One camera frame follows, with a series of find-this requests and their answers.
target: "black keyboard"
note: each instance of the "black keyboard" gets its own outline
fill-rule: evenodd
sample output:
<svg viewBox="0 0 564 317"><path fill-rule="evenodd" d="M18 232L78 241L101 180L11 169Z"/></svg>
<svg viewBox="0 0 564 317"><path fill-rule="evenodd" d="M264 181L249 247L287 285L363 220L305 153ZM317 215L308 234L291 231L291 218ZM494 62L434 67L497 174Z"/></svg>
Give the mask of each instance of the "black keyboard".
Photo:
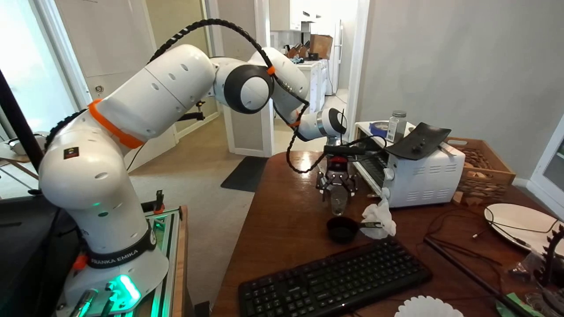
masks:
<svg viewBox="0 0 564 317"><path fill-rule="evenodd" d="M354 312L430 278L420 259L386 238L243 282L238 289L240 313L301 317Z"/></svg>

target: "white device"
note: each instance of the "white device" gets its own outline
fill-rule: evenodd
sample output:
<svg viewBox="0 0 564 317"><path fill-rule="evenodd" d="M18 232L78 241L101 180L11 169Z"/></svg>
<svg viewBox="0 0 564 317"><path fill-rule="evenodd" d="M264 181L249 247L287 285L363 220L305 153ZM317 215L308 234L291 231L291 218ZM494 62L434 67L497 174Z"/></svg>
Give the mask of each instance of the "white device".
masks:
<svg viewBox="0 0 564 317"><path fill-rule="evenodd" d="M125 171L129 150L162 134L208 92L242 113L256 113L271 99L289 125L296 121L303 104L294 95L307 95L307 79L277 49L264 53L280 81L259 55L245 63L178 46L58 130L41 162L39 185L76 220L90 255L85 269L69 275L62 305L76 306L88 291L111 285L123 292L113 299L113 313L130 312L167 273ZM337 113L303 114L298 136L337 137L344 130Z"/></svg>
<svg viewBox="0 0 564 317"><path fill-rule="evenodd" d="M358 137L372 136L370 121L358 121ZM457 192L465 155L444 144L420 160L404 160L381 151L384 139L372 139L374 151L354 162L372 190L388 199L390 208L449 203Z"/></svg>

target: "paper plate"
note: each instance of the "paper plate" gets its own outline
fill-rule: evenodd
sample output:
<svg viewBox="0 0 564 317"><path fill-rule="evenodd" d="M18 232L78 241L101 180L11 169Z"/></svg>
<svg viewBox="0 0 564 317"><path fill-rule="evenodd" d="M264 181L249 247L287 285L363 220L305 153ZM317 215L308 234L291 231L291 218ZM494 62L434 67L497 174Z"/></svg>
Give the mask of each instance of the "paper plate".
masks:
<svg viewBox="0 0 564 317"><path fill-rule="evenodd" d="M548 245L546 238L552 231L564 224L552 215L518 204L490 204L483 210L483 217L508 241L539 255L545 252L543 247ZM564 243L559 243L557 254L564 255Z"/></svg>
<svg viewBox="0 0 564 317"><path fill-rule="evenodd" d="M455 310L451 305L430 298L430 296L416 296L407 301L404 301L398 306L398 312L395 317L462 317L460 310Z"/></svg>

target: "window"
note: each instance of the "window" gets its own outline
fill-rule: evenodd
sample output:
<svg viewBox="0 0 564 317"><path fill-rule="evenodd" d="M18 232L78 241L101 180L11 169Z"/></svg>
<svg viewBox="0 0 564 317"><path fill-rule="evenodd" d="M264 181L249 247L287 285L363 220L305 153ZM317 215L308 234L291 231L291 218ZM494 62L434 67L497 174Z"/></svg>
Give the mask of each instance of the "window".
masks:
<svg viewBox="0 0 564 317"><path fill-rule="evenodd" d="M559 218L564 218L564 116L552 134L527 187Z"/></svg>
<svg viewBox="0 0 564 317"><path fill-rule="evenodd" d="M0 69L34 132L49 132L78 111L32 2L0 0L0 42Z"/></svg>

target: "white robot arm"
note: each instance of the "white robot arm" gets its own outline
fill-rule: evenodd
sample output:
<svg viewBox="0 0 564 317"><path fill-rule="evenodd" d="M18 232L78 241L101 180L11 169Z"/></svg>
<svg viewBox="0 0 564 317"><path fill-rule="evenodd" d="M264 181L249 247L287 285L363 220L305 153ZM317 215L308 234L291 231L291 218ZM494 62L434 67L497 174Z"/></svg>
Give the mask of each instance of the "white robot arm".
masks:
<svg viewBox="0 0 564 317"><path fill-rule="evenodd" d="M212 60L187 44L169 49L53 137L39 167L41 188L76 220L90 257L85 269L69 275L67 306L76 306L86 291L125 276L136 292L116 299L113 312L129 312L167 271L125 171L129 150L162 134L208 92L242 113L256 113L273 99L289 125L300 118L303 104L296 95L303 99L308 92L305 76L282 53L264 51L279 81L259 55L245 63ZM303 114L296 132L301 139L337 137L344 127L335 111L324 111Z"/></svg>

